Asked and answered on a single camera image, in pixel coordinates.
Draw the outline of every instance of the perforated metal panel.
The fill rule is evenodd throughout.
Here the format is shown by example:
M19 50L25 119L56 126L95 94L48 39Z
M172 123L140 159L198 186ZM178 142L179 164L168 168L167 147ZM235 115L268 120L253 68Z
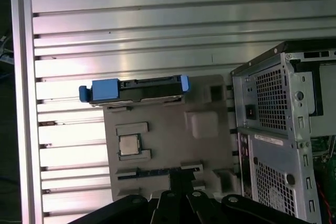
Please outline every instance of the perforated metal panel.
M295 216L294 193L286 186L284 174L259 163L256 176L259 202Z
M281 70L263 72L256 77L259 121L262 127L286 130L286 91L282 89Z

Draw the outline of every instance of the ribbed metal surface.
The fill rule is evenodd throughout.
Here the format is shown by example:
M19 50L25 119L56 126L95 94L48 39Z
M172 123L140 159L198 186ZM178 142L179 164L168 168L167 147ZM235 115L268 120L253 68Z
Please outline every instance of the ribbed metal surface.
M37 120L55 123L39 127L45 223L66 223L112 201L103 113L79 102L80 85L179 73L229 80L230 70L282 40L336 35L335 6L336 0L31 0Z

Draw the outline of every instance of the screw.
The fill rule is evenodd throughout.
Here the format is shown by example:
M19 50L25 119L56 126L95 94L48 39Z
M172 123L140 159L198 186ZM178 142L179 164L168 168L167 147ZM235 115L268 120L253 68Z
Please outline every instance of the screw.
M199 197L199 196L201 196L202 194L199 192L199 191L195 191L195 192L193 192L193 196L194 197Z
M140 199L134 199L134 200L132 200L132 202L133 202L134 204L137 204L137 203L140 203L141 200L140 200Z
M230 197L229 201L232 202L232 203L237 203L238 199L236 197Z

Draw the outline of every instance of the computer tower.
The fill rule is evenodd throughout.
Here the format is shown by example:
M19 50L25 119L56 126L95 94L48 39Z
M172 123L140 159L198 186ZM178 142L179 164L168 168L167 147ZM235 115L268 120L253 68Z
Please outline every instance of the computer tower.
M314 170L336 135L335 49L333 38L285 41L231 72L244 196L310 223L321 223Z

